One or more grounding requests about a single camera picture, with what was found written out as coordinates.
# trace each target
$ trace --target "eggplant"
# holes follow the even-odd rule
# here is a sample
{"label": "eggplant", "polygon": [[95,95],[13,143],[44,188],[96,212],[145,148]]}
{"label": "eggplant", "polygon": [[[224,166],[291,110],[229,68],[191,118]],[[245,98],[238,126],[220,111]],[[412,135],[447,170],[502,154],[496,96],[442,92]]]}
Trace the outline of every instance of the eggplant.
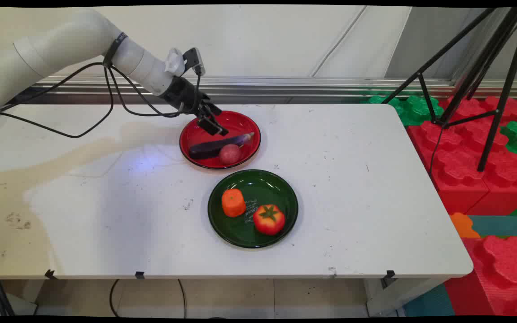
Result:
{"label": "eggplant", "polygon": [[235,144],[239,147],[244,145],[247,141],[249,141],[254,136],[254,132],[245,133],[243,135],[238,135],[236,137],[217,140],[217,141],[207,141],[206,143],[200,143],[192,146],[188,153],[189,156],[193,159],[205,159],[217,157],[221,149],[229,144]]}

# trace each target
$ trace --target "plate rim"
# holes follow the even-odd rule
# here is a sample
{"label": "plate rim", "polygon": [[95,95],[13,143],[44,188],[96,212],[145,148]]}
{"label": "plate rim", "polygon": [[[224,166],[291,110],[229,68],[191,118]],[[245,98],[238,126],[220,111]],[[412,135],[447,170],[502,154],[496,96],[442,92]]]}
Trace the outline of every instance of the plate rim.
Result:
{"label": "plate rim", "polygon": [[183,154],[183,156],[185,157],[186,160],[188,160],[189,162],[191,162],[193,165],[197,165],[199,167],[203,167],[203,168],[207,168],[208,170],[225,170],[225,169],[228,169],[228,168],[233,168],[233,167],[236,167],[244,162],[246,162],[247,160],[249,160],[252,156],[254,156],[255,153],[257,153],[257,151],[259,151],[258,149],[260,148],[260,144],[261,142],[263,141],[263,135],[261,134],[261,131],[260,131],[260,127],[259,125],[257,125],[256,122],[254,122],[253,119],[251,119],[249,116],[247,116],[246,114],[242,114],[240,112],[236,112],[236,111],[230,111],[230,110],[224,110],[222,113],[224,112],[229,112],[229,113],[237,113],[237,114],[240,114],[241,116],[244,116],[246,117],[248,120],[250,120],[250,122],[254,123],[254,125],[257,127],[257,130],[258,130],[258,145],[257,145],[257,148],[245,159],[241,160],[239,163],[236,163],[234,165],[231,165],[231,166],[224,166],[224,167],[210,167],[210,166],[205,166],[203,164],[199,164],[193,160],[191,160],[189,157],[187,157],[187,155],[185,154],[185,151],[183,151],[183,147],[181,146],[181,138],[183,137],[183,133],[185,131],[185,129],[187,129],[187,127],[189,126],[189,124],[193,121],[196,121],[197,118],[194,118],[192,119],[191,121],[189,121],[187,123],[187,125],[185,125],[185,127],[183,127],[183,130],[181,131],[181,134],[179,135],[179,150],[181,151],[181,153]]}
{"label": "plate rim", "polygon": [[[265,172],[265,173],[268,173],[268,174],[271,174],[277,178],[279,178],[280,180],[282,180],[283,182],[285,182],[289,188],[291,189],[291,192],[293,192],[293,196],[294,196],[294,200],[296,201],[296,216],[294,218],[294,221],[293,223],[291,223],[291,226],[289,227],[289,230],[286,231],[285,234],[277,237],[274,241],[270,241],[269,243],[264,243],[264,244],[259,244],[259,245],[255,245],[253,247],[247,247],[245,245],[240,245],[234,241],[232,241],[231,239],[229,239],[228,237],[225,237],[224,235],[222,235],[221,233],[219,233],[219,230],[217,229],[217,227],[215,227],[215,224],[213,222],[213,220],[211,219],[211,196],[213,196],[213,192],[215,192],[215,190],[217,189],[217,186],[219,186],[222,182],[224,182],[225,180],[227,180],[228,178],[236,175],[236,174],[239,174],[239,173],[243,173],[243,172]],[[269,171],[265,171],[265,170],[259,170],[259,169],[250,169],[250,170],[240,170],[240,171],[236,171],[232,174],[229,174],[227,175],[226,177],[224,177],[222,180],[220,180],[216,185],[215,187],[213,188],[213,190],[211,191],[211,194],[209,194],[209,202],[207,202],[207,215],[209,217],[209,222],[211,223],[211,227],[213,227],[213,230],[215,231],[215,233],[217,233],[217,235],[219,235],[219,237],[221,237],[224,241],[227,241],[228,243],[232,244],[232,245],[235,245],[237,247],[240,247],[240,248],[245,248],[245,249],[258,249],[258,248],[264,248],[264,247],[268,247],[270,245],[273,245],[275,243],[278,243],[279,241],[281,241],[283,238],[285,238],[290,231],[292,231],[292,229],[294,228],[295,224],[296,224],[296,219],[298,219],[298,214],[299,214],[299,203],[298,203],[298,198],[296,197],[296,193],[294,192],[294,188],[293,186],[291,186],[291,184],[289,184],[289,182],[287,182],[284,178],[282,178],[281,176],[278,176],[277,174],[273,173],[273,172],[269,172]]]}

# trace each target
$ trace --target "tiled floor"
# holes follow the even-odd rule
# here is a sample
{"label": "tiled floor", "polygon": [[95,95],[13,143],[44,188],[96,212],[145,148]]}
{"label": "tiled floor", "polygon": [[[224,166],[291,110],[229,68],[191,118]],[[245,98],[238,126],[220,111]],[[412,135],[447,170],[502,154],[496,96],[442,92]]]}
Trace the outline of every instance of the tiled floor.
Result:
{"label": "tiled floor", "polygon": [[[113,316],[114,280],[47,280],[37,315]],[[366,293],[357,279],[182,279],[187,318],[299,319],[367,317]],[[113,292],[121,317],[183,317],[179,283],[121,280]]]}

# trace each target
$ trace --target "white table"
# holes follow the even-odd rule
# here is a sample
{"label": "white table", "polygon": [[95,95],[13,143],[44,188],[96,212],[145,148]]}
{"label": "white table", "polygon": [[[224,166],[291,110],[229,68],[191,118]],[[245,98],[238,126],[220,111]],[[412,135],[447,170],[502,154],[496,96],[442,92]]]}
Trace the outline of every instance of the white table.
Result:
{"label": "white table", "polygon": [[[138,112],[146,106],[131,105]],[[160,106],[171,112],[170,106]],[[472,261],[394,108],[222,105],[261,129],[258,153],[228,170],[179,150],[192,116],[136,117],[121,106],[69,139],[0,117],[0,276],[41,279],[363,278],[398,280],[368,301],[386,313],[471,272]],[[10,112],[78,134],[105,105]],[[242,169],[278,174],[299,215],[279,243],[235,247],[213,231],[211,190]]]}

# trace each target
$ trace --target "teal floor mat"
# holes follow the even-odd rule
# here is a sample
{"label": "teal floor mat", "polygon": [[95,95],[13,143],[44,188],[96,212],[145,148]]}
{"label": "teal floor mat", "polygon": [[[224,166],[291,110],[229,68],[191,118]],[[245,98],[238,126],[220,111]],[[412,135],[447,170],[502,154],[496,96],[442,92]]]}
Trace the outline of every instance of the teal floor mat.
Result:
{"label": "teal floor mat", "polygon": [[446,287],[440,284],[424,295],[404,305],[406,316],[455,315]]}
{"label": "teal floor mat", "polygon": [[472,229],[481,236],[517,236],[517,217],[470,216]]}

